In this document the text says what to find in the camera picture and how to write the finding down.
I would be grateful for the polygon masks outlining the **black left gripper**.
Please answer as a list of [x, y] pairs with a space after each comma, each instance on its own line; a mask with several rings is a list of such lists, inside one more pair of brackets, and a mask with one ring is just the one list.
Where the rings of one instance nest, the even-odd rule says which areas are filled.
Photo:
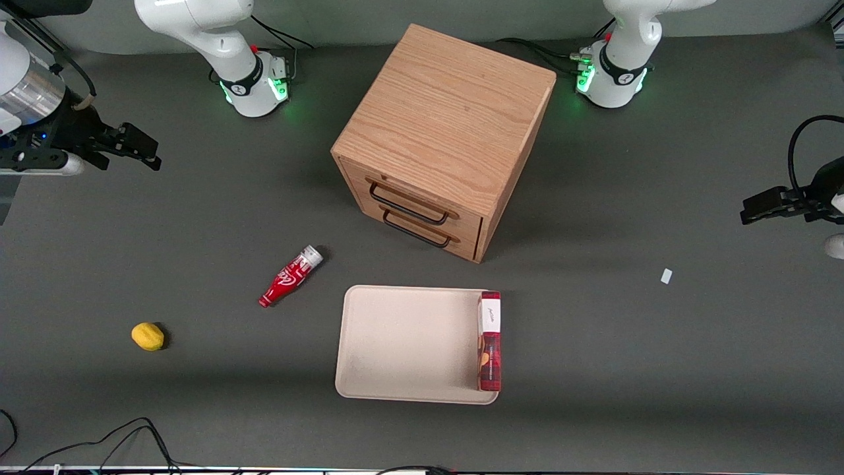
[[[804, 215], [805, 222], [826, 220], [837, 225], [843, 224], [843, 211], [833, 204], [835, 196], [842, 195], [843, 161], [844, 158], [839, 157], [821, 166], [810, 184], [801, 187], [804, 198], [810, 208], [814, 209], [814, 213], [807, 212]], [[804, 207], [799, 201], [799, 192], [785, 186], [775, 186], [756, 193], [742, 202], [742, 225], [751, 225], [768, 218], [804, 214]]]

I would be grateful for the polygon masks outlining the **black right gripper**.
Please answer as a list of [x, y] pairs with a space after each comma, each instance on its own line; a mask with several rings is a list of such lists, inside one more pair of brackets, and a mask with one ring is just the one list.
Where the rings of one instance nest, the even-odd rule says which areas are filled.
[[3, 174], [81, 174], [87, 164], [106, 170], [108, 154], [124, 156], [117, 135], [136, 160], [156, 172], [161, 168], [158, 141], [132, 123], [122, 123], [119, 130], [106, 125], [93, 108], [61, 104], [43, 120], [7, 129], [2, 126]]

